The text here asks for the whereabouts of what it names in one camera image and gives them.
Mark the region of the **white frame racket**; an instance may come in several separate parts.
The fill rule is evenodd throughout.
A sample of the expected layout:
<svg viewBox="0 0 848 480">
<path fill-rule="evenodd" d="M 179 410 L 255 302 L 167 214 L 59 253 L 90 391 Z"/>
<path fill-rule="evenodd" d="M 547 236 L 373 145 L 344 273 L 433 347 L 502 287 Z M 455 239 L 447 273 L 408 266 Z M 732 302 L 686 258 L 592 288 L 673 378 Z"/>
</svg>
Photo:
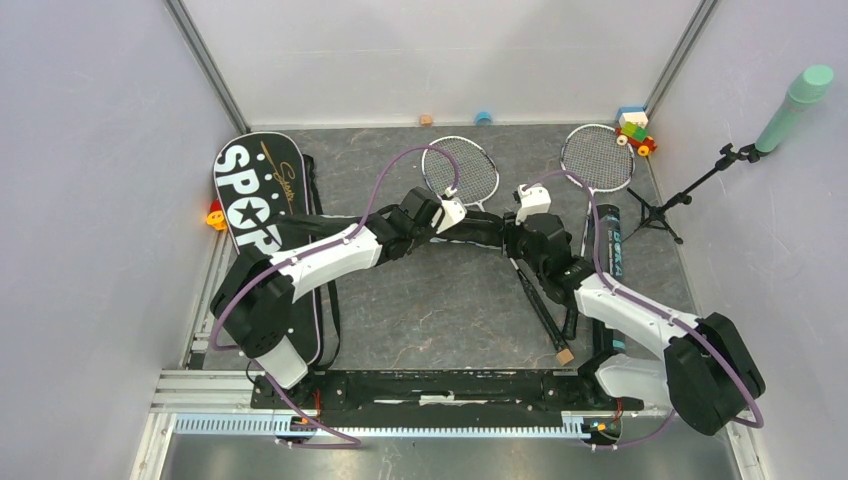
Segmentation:
<svg viewBox="0 0 848 480">
<path fill-rule="evenodd" d="M 485 211 L 483 203 L 494 195 L 500 181 L 497 166 L 486 151 L 474 141 L 455 135 L 436 139 L 429 146 L 430 149 L 425 150 L 421 157 L 421 172 L 427 186 L 434 193 L 442 194 L 453 184 L 453 164 L 440 152 L 444 150 L 458 166 L 460 181 L 456 195 L 466 207 L 474 206 Z M 510 262 L 556 353 L 569 349 L 538 291 L 517 262 L 512 258 Z"/>
</svg>

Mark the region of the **black shuttlecock tube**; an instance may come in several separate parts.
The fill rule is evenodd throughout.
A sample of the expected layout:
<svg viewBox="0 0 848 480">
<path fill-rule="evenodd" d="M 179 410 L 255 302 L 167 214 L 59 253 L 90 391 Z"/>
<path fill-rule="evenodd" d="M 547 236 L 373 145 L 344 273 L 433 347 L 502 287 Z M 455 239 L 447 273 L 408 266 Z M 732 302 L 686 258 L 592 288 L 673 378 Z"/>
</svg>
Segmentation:
<svg viewBox="0 0 848 480">
<path fill-rule="evenodd" d="M 622 234 L 620 210 L 613 204 L 600 204 L 598 214 L 601 226 L 599 240 L 600 263 L 603 271 L 614 279 L 623 277 Z M 626 337 L 618 330 L 605 326 L 598 320 L 592 321 L 592 351 L 626 351 Z"/>
</svg>

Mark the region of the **black sport racket bag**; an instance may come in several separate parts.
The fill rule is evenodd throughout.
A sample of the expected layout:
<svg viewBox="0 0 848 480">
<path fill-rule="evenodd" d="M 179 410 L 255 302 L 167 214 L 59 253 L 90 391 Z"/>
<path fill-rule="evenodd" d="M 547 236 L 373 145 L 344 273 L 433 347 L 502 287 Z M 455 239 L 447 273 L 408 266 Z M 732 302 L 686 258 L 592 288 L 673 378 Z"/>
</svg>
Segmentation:
<svg viewBox="0 0 848 480">
<path fill-rule="evenodd" d="M 216 228 L 223 228 L 226 221 L 236 260 L 247 261 L 256 257 L 253 254 L 271 255 L 314 240 L 305 227 L 281 229 L 276 223 L 283 215 L 323 213 L 314 167 L 314 159 L 279 132 L 248 133 L 223 147 L 213 168 L 218 200 L 207 220 L 212 222 L 212 214 L 221 217 Z M 262 271 L 261 266 L 248 268 L 243 263 L 233 263 L 210 303 L 216 322 L 232 297 Z M 319 371 L 329 369 L 340 350 L 337 342 L 335 350 L 327 353 L 321 288 L 296 300 L 281 317 L 293 322 L 291 342 L 304 361 L 309 360 L 307 365 Z M 213 331 L 220 334 L 224 329 L 233 341 L 241 341 L 248 335 L 249 325 L 243 317 L 254 297 L 253 293 L 245 295 L 223 326 L 215 330 L 213 325 Z"/>
</svg>

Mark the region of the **black crossway racket bag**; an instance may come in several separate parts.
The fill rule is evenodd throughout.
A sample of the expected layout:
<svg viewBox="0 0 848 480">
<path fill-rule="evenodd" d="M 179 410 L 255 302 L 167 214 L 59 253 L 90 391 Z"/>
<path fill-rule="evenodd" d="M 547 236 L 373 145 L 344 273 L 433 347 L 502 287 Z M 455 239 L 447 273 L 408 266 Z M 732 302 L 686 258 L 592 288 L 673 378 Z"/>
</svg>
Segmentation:
<svg viewBox="0 0 848 480">
<path fill-rule="evenodd" d="M 317 238 L 337 234 L 350 225 L 357 225 L 360 217 L 338 215 L 278 214 L 274 220 L 282 232 L 300 232 Z M 370 214 L 365 228 L 374 233 L 383 243 L 387 240 L 412 240 L 415 246 L 424 241 L 473 244 L 484 248 L 501 250 L 507 227 L 502 217 L 483 212 L 468 212 L 465 218 L 442 233 L 427 226 L 417 226 L 409 219 L 393 224 L 387 216 Z"/>
</svg>

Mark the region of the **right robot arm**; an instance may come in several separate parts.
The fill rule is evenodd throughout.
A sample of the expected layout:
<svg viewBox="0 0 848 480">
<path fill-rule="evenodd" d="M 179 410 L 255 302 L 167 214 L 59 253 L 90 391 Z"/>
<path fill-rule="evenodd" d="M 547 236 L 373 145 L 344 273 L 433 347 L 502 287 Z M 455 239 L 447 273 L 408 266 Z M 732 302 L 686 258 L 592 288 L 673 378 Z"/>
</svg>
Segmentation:
<svg viewBox="0 0 848 480">
<path fill-rule="evenodd" d="M 638 398 L 669 407 L 703 435 L 730 422 L 764 427 L 756 401 L 765 381 L 731 319 L 681 312 L 622 285 L 572 253 L 571 235 L 556 215 L 507 214 L 503 223 L 505 252 L 531 267 L 551 300 L 621 331 L 657 358 L 613 354 L 600 361 L 577 382 L 585 405 Z"/>
</svg>

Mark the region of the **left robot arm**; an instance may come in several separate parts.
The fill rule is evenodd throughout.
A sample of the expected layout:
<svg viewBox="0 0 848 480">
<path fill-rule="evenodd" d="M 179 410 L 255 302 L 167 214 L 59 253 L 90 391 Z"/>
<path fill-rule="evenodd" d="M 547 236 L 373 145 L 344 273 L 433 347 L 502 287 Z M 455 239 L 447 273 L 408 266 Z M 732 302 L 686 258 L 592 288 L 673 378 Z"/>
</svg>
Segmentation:
<svg viewBox="0 0 848 480">
<path fill-rule="evenodd" d="M 297 301 L 349 273 L 402 258 L 464 215 L 454 200 L 416 187 L 386 215 L 367 212 L 317 242 L 274 254 L 243 247 L 210 304 L 215 318 L 210 348 L 223 350 L 218 339 L 226 332 L 232 340 L 228 349 L 262 367 L 276 382 L 281 400 L 290 407 L 306 405 L 314 381 L 298 343 L 319 328 L 293 314 Z"/>
</svg>

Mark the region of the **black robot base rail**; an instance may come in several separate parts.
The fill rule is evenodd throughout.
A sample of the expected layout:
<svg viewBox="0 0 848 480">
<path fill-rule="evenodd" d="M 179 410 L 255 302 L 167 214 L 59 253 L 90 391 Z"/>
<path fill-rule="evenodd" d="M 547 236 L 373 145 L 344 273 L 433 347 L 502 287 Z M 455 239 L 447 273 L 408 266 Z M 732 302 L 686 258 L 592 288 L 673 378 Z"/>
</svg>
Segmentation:
<svg viewBox="0 0 848 480">
<path fill-rule="evenodd" d="M 334 428 L 554 427 L 564 412 L 641 411 L 572 370 L 328 370 L 289 398 Z"/>
</svg>

